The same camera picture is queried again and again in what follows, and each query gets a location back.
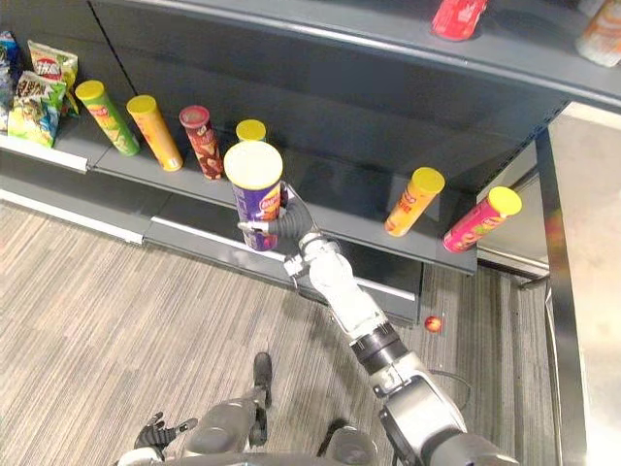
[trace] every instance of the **red chip can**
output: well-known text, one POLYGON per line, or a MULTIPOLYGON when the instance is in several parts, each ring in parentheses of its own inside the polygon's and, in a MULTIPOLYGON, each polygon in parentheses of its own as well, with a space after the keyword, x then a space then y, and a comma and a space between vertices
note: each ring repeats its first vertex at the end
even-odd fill
POLYGON ((487 0, 443 0, 432 21, 434 34, 449 41, 470 39, 487 0))
POLYGON ((210 180, 220 179, 224 167, 210 121, 210 111, 200 105, 191 105, 181 110, 179 121, 185 128, 203 175, 210 180))

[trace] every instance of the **chip bag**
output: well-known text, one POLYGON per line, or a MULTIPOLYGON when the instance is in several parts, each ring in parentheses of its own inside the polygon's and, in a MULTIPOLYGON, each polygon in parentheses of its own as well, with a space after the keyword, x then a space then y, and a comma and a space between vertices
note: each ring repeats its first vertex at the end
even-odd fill
POLYGON ((8 66, 0 66, 0 131, 6 131, 13 105, 13 80, 8 66))
POLYGON ((9 31, 0 32, 0 67, 4 66, 9 67, 15 87, 19 76, 21 76, 21 56, 19 55, 19 46, 9 31))
POLYGON ((19 46, 9 31, 0 32, 0 131, 6 131, 13 95, 21 75, 19 46))
POLYGON ((80 108, 73 96, 73 87, 78 75, 78 56, 32 41, 28 41, 28 48, 32 58, 32 67, 36 74, 49 80, 63 81, 67 84, 65 102, 60 109, 60 114, 76 116, 80 112, 80 108))
POLYGON ((9 135, 50 148, 56 136, 66 87, 64 82, 47 80, 24 71, 17 83, 13 109, 9 112, 9 135))

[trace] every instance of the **white container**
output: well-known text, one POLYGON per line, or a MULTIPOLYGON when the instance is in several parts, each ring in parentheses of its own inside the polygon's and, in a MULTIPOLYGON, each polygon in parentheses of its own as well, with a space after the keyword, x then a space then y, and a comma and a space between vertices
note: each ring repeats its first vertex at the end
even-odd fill
POLYGON ((575 42, 578 52, 598 65, 621 61, 621 0, 608 0, 575 42))
POLYGON ((604 2, 605 0, 580 0, 578 9, 588 17, 594 17, 604 2))

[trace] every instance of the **small red ball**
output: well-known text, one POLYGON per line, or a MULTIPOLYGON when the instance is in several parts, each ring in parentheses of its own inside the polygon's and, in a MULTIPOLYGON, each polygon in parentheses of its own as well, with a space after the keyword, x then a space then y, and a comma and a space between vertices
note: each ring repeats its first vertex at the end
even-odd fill
POLYGON ((442 319, 437 316, 429 316, 425 319, 425 328, 431 333, 439 333, 442 330, 442 319))

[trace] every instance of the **green chip can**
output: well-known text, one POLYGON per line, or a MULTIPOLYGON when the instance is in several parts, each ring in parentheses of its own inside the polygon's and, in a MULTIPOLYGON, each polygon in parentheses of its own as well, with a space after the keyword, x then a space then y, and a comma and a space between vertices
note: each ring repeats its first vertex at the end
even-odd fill
POLYGON ((108 97, 103 83, 85 81, 76 87, 76 96, 123 155, 134 155, 140 150, 136 136, 127 127, 118 110, 108 97))

